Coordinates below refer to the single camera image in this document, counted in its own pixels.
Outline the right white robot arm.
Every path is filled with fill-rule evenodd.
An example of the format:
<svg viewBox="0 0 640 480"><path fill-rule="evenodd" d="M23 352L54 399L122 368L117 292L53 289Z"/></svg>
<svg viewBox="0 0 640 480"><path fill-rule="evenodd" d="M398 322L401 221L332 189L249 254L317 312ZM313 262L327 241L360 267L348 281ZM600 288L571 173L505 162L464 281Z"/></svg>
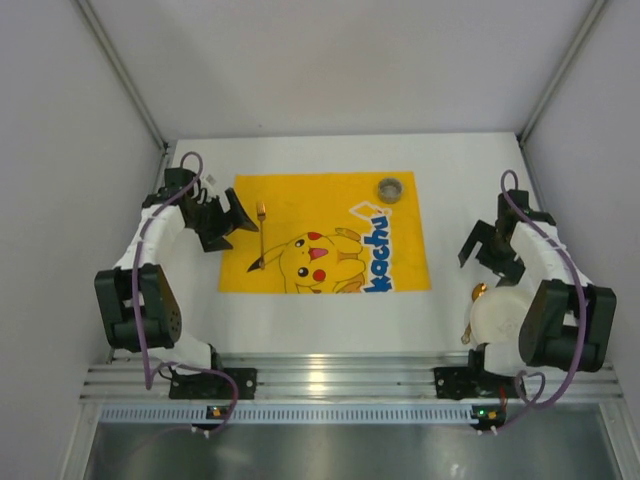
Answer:
<svg viewBox="0 0 640 480"><path fill-rule="evenodd" d="M490 373L527 368L596 372L604 364L617 298L573 263L551 214L535 211L525 190L498 197L494 223L479 220L458 260L470 258L497 275L476 291L467 338Z"/></svg>

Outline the copper fork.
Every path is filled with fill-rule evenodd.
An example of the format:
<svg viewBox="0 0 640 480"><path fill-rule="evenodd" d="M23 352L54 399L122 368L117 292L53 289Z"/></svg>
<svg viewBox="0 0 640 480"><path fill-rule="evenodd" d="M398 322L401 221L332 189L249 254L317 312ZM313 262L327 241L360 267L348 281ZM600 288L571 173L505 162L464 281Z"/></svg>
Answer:
<svg viewBox="0 0 640 480"><path fill-rule="evenodd" d="M259 234L260 234L260 257L259 268L265 269L265 239L264 239L264 222L266 220L266 206L260 201L256 204L256 214L259 221Z"/></svg>

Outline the small grey cup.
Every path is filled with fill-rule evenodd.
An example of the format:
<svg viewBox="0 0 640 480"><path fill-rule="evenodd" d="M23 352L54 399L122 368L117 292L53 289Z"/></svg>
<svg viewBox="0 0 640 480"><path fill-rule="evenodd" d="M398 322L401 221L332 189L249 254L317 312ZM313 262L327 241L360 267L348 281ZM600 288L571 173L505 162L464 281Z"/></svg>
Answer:
<svg viewBox="0 0 640 480"><path fill-rule="evenodd" d="M385 177L377 184L377 197L387 205L399 202L404 193L403 183L395 177Z"/></svg>

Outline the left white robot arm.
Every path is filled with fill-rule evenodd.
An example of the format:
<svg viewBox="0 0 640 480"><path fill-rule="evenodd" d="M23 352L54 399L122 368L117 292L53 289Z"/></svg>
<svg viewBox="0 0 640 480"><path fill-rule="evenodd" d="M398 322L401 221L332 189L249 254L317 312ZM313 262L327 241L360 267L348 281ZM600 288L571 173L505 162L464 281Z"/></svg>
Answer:
<svg viewBox="0 0 640 480"><path fill-rule="evenodd" d="M140 354L147 379L157 371L152 360L189 375L220 369L214 347L187 332L163 263L186 230L211 253L231 249L227 238L238 229L255 232L258 227L233 189L217 196L199 173L169 168L163 185L144 199L123 256L96 274L94 289L106 339L115 350Z"/></svg>

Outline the white paper plate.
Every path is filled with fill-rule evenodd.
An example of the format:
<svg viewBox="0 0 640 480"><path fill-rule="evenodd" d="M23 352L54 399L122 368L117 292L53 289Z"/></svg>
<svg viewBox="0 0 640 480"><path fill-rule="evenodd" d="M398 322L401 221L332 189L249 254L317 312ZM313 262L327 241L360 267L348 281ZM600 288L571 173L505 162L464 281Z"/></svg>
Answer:
<svg viewBox="0 0 640 480"><path fill-rule="evenodd" d="M520 288L489 289L472 304L472 338L477 344L513 342L529 311L533 296Z"/></svg>

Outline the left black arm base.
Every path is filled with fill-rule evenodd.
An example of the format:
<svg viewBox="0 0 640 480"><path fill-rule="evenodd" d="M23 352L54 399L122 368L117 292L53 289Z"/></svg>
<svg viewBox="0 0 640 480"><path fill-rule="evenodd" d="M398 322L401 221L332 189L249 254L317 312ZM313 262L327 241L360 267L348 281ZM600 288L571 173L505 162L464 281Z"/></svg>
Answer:
<svg viewBox="0 0 640 480"><path fill-rule="evenodd" d="M172 400L253 400L258 385L256 368L211 370L163 362L153 373L169 381Z"/></svg>

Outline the yellow Pikachu placemat cloth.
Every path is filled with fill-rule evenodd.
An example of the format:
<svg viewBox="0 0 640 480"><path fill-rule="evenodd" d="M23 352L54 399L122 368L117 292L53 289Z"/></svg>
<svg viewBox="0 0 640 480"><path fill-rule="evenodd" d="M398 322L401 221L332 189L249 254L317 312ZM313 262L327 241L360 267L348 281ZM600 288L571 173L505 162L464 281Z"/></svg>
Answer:
<svg viewBox="0 0 640 480"><path fill-rule="evenodd" d="M401 200L377 197L385 177ZM239 175L235 191L250 215L266 206L265 269L260 234L235 231L224 253L224 293L340 294L428 291L431 280L411 172Z"/></svg>

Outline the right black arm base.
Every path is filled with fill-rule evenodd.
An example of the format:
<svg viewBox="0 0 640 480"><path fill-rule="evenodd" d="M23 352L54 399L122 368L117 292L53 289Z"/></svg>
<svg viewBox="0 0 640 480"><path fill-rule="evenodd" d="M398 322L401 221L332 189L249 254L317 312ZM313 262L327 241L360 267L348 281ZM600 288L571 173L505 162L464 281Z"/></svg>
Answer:
<svg viewBox="0 0 640 480"><path fill-rule="evenodd" d="M464 366L433 369L438 399L516 399L515 378L485 369L485 346L470 350Z"/></svg>

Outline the copper spoon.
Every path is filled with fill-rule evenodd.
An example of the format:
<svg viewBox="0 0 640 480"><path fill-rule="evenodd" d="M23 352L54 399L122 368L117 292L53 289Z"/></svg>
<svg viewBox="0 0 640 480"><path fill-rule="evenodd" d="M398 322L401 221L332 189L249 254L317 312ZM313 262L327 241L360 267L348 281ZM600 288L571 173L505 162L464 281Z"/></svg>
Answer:
<svg viewBox="0 0 640 480"><path fill-rule="evenodd" d="M486 283L484 282L478 283L471 292L471 304L474 304L478 298L480 298L482 295L486 293L487 290L488 290L488 285ZM468 321L464 329L464 332L460 338L461 343L463 345L470 344L471 337L472 337L472 326L471 326L471 321Z"/></svg>

